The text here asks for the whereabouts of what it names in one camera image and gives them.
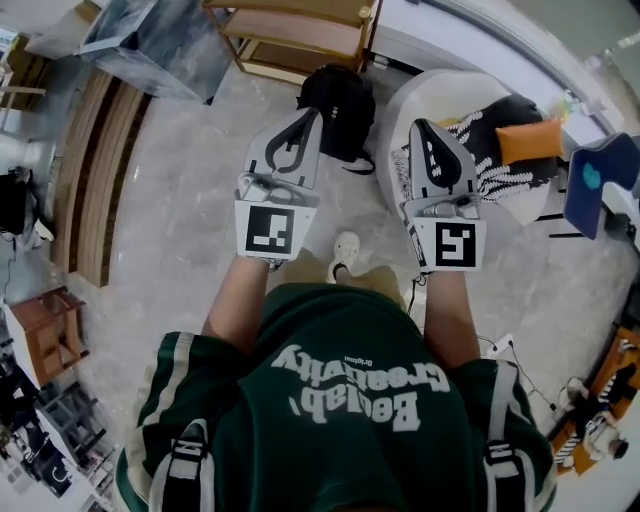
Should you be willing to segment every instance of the wooden rack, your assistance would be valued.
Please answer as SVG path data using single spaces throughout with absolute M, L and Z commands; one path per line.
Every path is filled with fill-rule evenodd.
M 242 71 L 302 84 L 326 64 L 365 67 L 382 0 L 202 0 L 202 6 Z

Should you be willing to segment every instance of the wooden shelf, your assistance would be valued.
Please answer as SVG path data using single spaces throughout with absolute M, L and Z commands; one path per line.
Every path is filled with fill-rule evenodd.
M 205 8 L 257 9 L 301 14 L 315 18 L 362 26 L 361 10 L 371 9 L 374 0 L 202 0 Z
M 332 53 L 354 58 L 360 29 L 298 14 L 238 9 L 223 28 L 228 37 Z
M 243 45 L 239 61 L 247 73 L 298 85 L 326 64 L 351 64 L 350 60 L 334 55 L 258 40 L 250 40 Z

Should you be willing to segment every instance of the wooden table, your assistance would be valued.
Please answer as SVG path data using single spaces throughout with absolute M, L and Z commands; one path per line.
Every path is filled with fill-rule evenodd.
M 38 389 L 89 354 L 78 332 L 83 305 L 61 287 L 4 306 L 16 363 Z

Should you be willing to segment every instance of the orange cushion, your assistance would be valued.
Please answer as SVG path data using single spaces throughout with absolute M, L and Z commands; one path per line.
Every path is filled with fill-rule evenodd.
M 562 123 L 559 119 L 496 128 L 496 134 L 502 150 L 502 165 L 563 154 Z

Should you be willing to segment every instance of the backpack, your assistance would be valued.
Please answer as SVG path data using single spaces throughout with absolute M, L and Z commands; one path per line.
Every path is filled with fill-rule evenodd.
M 313 107 L 322 114 L 320 151 L 344 162 L 364 158 L 371 169 L 347 171 L 371 174 L 375 165 L 363 149 L 376 113 L 371 87 L 350 69 L 329 64 L 302 84 L 298 109 Z

